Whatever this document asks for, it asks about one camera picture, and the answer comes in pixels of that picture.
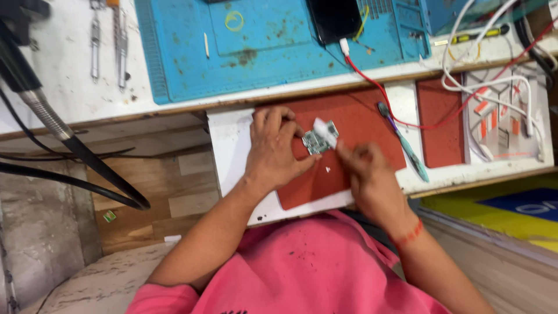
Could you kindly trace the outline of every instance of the yellow-handled screwdriver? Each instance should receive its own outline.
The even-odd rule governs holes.
[[[502,27],[493,28],[493,29],[489,30],[486,33],[486,35],[484,35],[484,38],[505,35],[505,34],[507,34],[507,32],[509,32],[509,25],[504,24],[504,25],[502,25]],[[455,45],[455,44],[458,44],[460,42],[475,40],[479,37],[479,35],[480,35],[480,33],[471,34],[471,35],[470,34],[457,35],[457,36],[453,37],[453,39],[451,40],[451,44]],[[440,40],[440,41],[435,41],[434,42],[434,46],[447,45],[447,44],[448,44],[448,40]]]

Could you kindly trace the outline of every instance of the smartphone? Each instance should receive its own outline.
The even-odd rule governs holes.
[[[357,34],[362,19],[357,0],[307,0],[318,40],[330,44]]]

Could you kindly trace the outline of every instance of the red silicone mat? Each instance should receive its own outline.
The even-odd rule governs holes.
[[[279,105],[291,108],[296,113],[296,121],[305,131],[312,130],[314,119],[319,117],[326,122],[333,120],[339,139],[343,139],[350,148],[360,143],[376,142],[392,168],[403,169],[406,163],[399,139],[376,106],[382,100],[378,89],[369,89]],[[293,140],[292,152],[296,159],[309,156],[301,139]],[[322,154],[324,157],[312,169],[277,190],[284,210],[350,188],[349,177],[335,152],[328,150]]]
[[[453,76],[461,82],[461,75]],[[461,93],[447,91],[440,78],[416,83],[418,116],[421,125],[436,124],[461,107]],[[465,163],[463,113],[446,125],[422,130],[422,151],[425,166],[438,168]]]

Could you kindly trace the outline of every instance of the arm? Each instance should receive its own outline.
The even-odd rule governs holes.
[[[352,194],[363,214],[395,242],[412,232],[419,218],[409,208],[395,173],[380,148],[365,144],[351,152],[340,142],[337,152],[350,172]],[[426,229],[397,249],[407,281],[437,299],[452,313],[494,313]]]
[[[283,118],[291,120],[281,127]],[[250,125],[252,148],[237,185],[205,214],[155,268],[147,283],[190,284],[205,289],[215,272],[234,254],[256,205],[270,192],[310,169],[320,155],[297,161],[294,135],[304,135],[286,107],[260,110]]]

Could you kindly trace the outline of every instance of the blue silicone mat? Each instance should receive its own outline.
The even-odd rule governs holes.
[[[359,41],[373,50],[349,40],[356,66],[430,56],[418,1],[358,3],[370,9]],[[136,0],[136,11],[157,104],[352,71],[339,44],[319,45],[305,0]]]

